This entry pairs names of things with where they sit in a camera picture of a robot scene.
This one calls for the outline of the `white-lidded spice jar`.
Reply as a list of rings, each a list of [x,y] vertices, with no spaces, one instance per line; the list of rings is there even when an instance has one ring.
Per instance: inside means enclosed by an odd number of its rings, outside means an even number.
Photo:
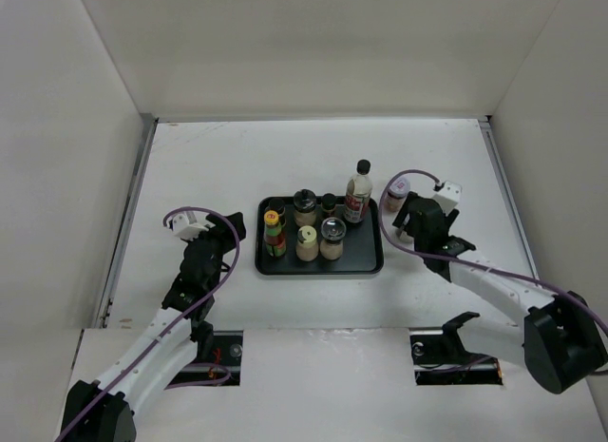
[[[406,176],[400,176],[390,184],[384,207],[390,212],[398,212],[410,192],[410,182]]]

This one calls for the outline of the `tall clear vinegar bottle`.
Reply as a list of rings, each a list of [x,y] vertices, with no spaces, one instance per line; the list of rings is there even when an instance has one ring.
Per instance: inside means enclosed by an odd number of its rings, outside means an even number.
[[[344,200],[343,217],[350,224],[360,223],[366,216],[372,192],[370,179],[371,163],[359,160],[356,173],[349,179]]]

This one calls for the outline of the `red chili sauce bottle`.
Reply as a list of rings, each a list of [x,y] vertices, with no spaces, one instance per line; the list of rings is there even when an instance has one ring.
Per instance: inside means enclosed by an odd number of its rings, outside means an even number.
[[[280,217],[275,210],[264,213],[264,243],[272,258],[281,258],[286,253],[286,239]]]

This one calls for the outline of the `clear salt grinder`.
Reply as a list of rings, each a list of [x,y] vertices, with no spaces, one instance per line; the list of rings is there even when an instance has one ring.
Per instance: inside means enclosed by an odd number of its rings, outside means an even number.
[[[322,257],[327,260],[340,259],[343,255],[343,241],[347,233],[346,224],[336,217],[330,217],[323,220],[320,232],[322,240],[319,251]]]

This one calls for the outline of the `black-capped pepper jar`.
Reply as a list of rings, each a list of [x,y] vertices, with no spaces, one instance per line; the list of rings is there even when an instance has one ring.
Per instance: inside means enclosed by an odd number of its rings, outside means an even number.
[[[336,196],[333,193],[326,193],[321,198],[321,216],[322,219],[328,219],[335,216],[336,211]]]

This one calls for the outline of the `small yellow-lidded jar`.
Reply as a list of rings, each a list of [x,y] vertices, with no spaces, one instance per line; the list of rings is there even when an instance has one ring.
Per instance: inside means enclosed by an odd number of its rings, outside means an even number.
[[[316,259],[319,253],[319,245],[317,232],[313,226],[304,225],[298,229],[295,252],[302,261],[310,262]]]

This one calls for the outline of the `wide black-capped seasoning jar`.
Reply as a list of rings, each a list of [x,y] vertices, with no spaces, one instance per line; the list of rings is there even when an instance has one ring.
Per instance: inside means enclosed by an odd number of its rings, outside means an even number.
[[[316,223],[316,195],[310,189],[300,189],[294,194],[294,222],[298,227]]]

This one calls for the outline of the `white-lidded chili jar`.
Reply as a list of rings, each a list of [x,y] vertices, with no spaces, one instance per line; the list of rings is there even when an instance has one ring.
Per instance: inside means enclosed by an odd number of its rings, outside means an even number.
[[[413,243],[414,238],[403,228],[398,228],[395,232],[396,238],[403,243]]]

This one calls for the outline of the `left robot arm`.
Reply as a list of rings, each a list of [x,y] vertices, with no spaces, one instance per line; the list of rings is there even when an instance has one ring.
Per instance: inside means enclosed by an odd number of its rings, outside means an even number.
[[[60,441],[133,441],[137,421],[153,400],[189,363],[213,353],[213,327],[206,317],[215,293],[236,269],[246,237],[242,213],[223,216],[208,208],[183,206],[162,224],[186,247],[180,270],[145,331],[106,371],[79,380],[66,395]]]

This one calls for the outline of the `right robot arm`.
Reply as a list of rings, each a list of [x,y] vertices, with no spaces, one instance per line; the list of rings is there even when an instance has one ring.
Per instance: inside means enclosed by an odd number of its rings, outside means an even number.
[[[507,317],[483,321],[464,312],[442,327],[441,351],[455,362],[471,354],[494,356],[524,367],[546,391],[561,394],[601,373],[607,349],[605,325],[574,292],[550,288],[528,276],[496,267],[474,244],[449,229],[458,216],[414,192],[407,195],[393,226],[413,239],[414,254],[427,269],[465,288]]]

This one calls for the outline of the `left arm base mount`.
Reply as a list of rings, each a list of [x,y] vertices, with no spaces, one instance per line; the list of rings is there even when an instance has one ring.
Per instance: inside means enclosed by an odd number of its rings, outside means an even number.
[[[198,342],[195,359],[178,372],[167,388],[239,386],[244,332],[218,331],[211,323],[203,322],[194,339]]]

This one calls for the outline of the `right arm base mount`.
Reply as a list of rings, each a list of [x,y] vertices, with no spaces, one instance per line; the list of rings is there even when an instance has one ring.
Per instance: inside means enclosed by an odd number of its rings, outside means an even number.
[[[414,380],[418,386],[503,385],[498,359],[467,351],[458,330],[480,315],[464,312],[439,328],[409,332]]]

